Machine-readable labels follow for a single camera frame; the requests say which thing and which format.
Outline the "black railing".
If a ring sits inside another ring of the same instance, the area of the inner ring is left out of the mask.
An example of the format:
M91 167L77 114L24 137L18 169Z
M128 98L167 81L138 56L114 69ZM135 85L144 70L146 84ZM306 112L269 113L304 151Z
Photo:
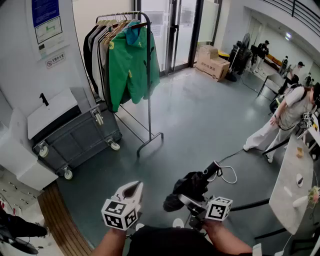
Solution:
M295 18L320 37L320 15L299 0L262 0Z

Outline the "white cabinet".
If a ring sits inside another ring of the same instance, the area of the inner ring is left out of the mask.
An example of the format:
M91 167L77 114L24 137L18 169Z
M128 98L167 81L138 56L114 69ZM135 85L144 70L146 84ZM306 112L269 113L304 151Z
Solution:
M37 191L58 178L33 153L27 119L17 108L13 109L8 126L0 122L0 165L13 173L18 181Z

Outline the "no smoking wall sign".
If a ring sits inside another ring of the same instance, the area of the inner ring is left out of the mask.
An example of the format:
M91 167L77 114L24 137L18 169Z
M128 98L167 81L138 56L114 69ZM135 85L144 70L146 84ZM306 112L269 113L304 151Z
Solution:
M51 58L49 58L48 60L46 60L45 65L48 69L60 64L61 62L63 62L66 59L66 55L64 52L61 52Z

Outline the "person's left forearm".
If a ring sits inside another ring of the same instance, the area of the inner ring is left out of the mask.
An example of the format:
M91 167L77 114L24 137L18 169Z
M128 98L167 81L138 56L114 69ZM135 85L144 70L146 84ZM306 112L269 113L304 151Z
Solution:
M110 228L90 256L122 256L127 232Z

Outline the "small grey table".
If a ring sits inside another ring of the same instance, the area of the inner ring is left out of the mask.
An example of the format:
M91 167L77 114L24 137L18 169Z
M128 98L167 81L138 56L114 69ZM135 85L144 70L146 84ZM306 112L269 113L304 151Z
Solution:
M282 76L279 73L274 73L271 75L267 75L257 96L262 95L262 92L264 88L268 88L274 93L274 96L276 97L279 93L280 88L283 86L285 80L282 78Z

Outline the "black clothes rack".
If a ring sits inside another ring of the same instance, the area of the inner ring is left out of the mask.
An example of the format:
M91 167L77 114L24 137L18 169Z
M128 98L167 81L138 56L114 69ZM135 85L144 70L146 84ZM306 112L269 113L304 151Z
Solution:
M150 22L150 19L148 17L147 14L145 14L144 12L142 11L130 11L130 12L123 12L123 13L129 13L129 14L136 14L137 16L141 15L144 17L145 19L145 22L140 22L140 23L135 23L133 24L132 28L135 29L135 28L141 28L141 27L147 27L147 85L149 86L150 85L150 57L151 57L151 53L150 53L150 34L152 34L151 32L151 22ZM106 90L103 90L103 98L106 100L106 99L109 99L109 92L107 92ZM143 141L131 128L130 126L128 126L124 121L122 121L123 125L125 125L132 133L135 137L137 137L141 142L142 142L142 145L137 149L137 152L136 152L136 155L137 157L139 158L140 155L141 155L141 150L147 146L149 143L151 143L155 138L157 137L161 137L161 139L164 138L164 133L163 132L159 132L157 134L153 134L152 133L152 122L151 122L151 94L148 95L148 98L147 98L147 112L148 112L148 127L145 127L143 124L141 124L139 122L139 124L145 129L148 131L148 135L149 135L149 138L147 141Z

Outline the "white vase with flowers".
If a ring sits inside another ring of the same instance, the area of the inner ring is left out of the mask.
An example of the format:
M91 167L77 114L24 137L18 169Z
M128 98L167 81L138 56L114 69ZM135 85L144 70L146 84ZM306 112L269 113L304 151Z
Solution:
M296 199L293 203L292 206L294 208L300 207L302 204L307 202L308 204L312 204L315 206L320 200L320 187L318 186L313 186L309 191L308 195L300 197Z

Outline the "row of hanging garments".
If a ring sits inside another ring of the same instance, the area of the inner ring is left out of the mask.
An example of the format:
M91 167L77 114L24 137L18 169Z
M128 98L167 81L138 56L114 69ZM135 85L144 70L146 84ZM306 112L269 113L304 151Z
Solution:
M93 78L92 74L92 53L91 53L91 44L89 43L89 37L92 35L92 33L98 28L98 26L94 26L91 31L85 36L84 42L83 42L83 59L84 59L84 65L86 72L88 74L88 77L92 83L94 92L96 94L99 93L98 86Z

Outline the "blue wall poster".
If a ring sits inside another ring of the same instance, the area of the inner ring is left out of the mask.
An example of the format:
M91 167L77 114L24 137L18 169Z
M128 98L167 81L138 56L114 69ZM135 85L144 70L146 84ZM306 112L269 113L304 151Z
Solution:
M31 0L31 10L38 44L63 32L59 0Z

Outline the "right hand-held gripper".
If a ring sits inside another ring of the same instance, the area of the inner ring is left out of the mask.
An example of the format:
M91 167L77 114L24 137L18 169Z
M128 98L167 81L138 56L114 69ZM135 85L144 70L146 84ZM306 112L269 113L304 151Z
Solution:
M197 231L202 229L205 220L224 221L228 217L233 204L233 200L221 196L202 205L183 194L179 194L178 199L190 210L189 225Z

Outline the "person's black shirt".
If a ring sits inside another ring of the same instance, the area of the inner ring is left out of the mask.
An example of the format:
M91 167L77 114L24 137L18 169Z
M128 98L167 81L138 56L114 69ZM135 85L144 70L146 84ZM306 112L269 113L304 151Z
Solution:
M253 256L253 254L222 252L193 229L145 225L131 236L127 256Z

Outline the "green hooded jacket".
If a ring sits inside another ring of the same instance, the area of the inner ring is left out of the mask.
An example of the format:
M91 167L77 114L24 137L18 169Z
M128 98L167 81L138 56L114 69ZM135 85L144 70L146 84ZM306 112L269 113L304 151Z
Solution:
M150 34L150 85L147 81L147 27L124 28L110 42L105 82L108 85L112 112L131 100L138 104L147 100L160 83L160 67L153 34Z

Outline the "person's right forearm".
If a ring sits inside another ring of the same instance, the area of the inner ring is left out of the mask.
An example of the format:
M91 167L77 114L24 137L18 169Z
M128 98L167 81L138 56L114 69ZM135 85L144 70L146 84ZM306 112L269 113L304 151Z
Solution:
M237 256L252 255L252 247L233 235L222 222L207 219L203 222L202 228L218 251Z

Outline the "glass door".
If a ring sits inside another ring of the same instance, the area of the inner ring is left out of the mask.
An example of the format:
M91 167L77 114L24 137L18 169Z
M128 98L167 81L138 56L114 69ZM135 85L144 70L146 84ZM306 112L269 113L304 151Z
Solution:
M132 0L145 13L157 50L160 76L195 64L204 0Z

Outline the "black umbrella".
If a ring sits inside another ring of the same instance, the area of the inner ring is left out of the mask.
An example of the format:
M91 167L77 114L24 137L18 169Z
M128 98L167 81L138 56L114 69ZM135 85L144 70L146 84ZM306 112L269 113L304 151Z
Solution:
M220 171L222 167L213 161L204 171L189 172L185 177L180 178L174 185L173 191L163 203L166 212L180 210L184 203L179 196L186 196L196 203L205 202L204 194L208 191L209 179Z

